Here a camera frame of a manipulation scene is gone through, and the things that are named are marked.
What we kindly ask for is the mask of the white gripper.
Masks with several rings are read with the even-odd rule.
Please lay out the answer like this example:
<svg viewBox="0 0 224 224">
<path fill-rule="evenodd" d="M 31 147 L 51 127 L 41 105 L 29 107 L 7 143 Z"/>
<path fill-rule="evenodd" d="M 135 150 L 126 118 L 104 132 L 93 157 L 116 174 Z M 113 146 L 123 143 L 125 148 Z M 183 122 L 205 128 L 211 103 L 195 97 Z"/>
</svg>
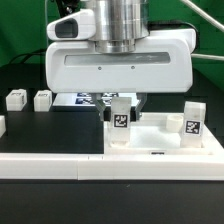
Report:
<svg viewBox="0 0 224 224">
<path fill-rule="evenodd" d="M 146 93 L 186 92 L 192 86 L 192 28 L 148 31 L 124 18 L 120 24 L 91 9 L 47 25 L 46 81 L 55 93 L 92 94 L 101 121 L 111 120 L 102 93 L 137 93 L 130 120 L 139 121 Z"/>
</svg>

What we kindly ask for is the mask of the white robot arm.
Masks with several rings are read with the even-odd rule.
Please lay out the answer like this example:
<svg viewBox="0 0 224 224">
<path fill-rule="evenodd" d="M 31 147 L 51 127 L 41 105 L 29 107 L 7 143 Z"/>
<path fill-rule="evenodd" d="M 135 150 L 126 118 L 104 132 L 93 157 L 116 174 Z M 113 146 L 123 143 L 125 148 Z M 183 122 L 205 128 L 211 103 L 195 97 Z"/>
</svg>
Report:
<svg viewBox="0 0 224 224">
<path fill-rule="evenodd" d="M 136 94 L 133 118 L 139 119 L 149 93 L 190 89 L 194 58 L 224 61 L 194 52 L 194 27 L 149 21 L 149 0 L 78 1 L 79 11 L 68 4 L 47 25 L 52 40 L 45 56 L 47 85 L 55 93 L 89 93 L 103 120 L 105 93 Z"/>
</svg>

